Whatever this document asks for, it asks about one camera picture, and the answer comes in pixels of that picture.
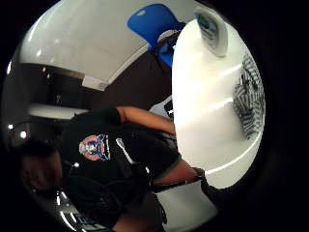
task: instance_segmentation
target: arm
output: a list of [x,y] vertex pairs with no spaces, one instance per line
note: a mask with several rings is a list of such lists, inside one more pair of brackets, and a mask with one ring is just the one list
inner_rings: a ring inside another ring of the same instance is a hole
[[139,124],[147,128],[165,131],[175,135],[174,124],[171,120],[136,107],[119,106],[116,109],[120,114],[122,123],[130,122]]
[[171,185],[186,181],[187,183],[194,182],[198,176],[197,172],[183,159],[181,159],[174,168],[172,168],[163,177],[154,180],[155,186]]

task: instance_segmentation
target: person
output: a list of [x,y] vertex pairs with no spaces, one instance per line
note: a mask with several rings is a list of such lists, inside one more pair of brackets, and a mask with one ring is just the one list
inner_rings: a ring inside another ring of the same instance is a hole
[[[21,174],[37,191],[63,186],[77,210],[113,231],[156,231],[158,224],[140,219],[126,206],[136,195],[143,198],[149,186],[192,183],[199,176],[162,132],[175,135],[173,122],[136,107],[82,113],[65,126],[57,147],[30,140],[22,149]],[[86,202],[90,196],[95,203]]]

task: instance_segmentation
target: striped cloth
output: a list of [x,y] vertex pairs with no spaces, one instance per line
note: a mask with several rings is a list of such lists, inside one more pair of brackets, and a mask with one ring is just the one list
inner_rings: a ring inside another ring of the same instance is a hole
[[258,68],[249,54],[245,54],[242,61],[242,71],[239,84],[233,95],[234,109],[237,112],[243,134],[250,139],[258,133],[265,116],[265,95]]

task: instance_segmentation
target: white table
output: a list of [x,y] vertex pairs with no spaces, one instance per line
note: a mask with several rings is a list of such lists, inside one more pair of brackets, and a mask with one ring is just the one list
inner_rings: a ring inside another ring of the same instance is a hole
[[238,181],[256,157],[262,130],[247,140],[233,108],[241,61],[248,48],[229,24],[227,55],[219,58],[203,44],[197,21],[183,28],[174,53],[172,91],[179,151],[208,181],[226,188]]

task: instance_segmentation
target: badge emblem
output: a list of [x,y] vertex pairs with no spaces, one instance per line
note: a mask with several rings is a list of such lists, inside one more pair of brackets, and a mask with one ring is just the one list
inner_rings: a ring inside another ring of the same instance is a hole
[[79,143],[79,153],[88,160],[110,160],[108,135],[90,135]]

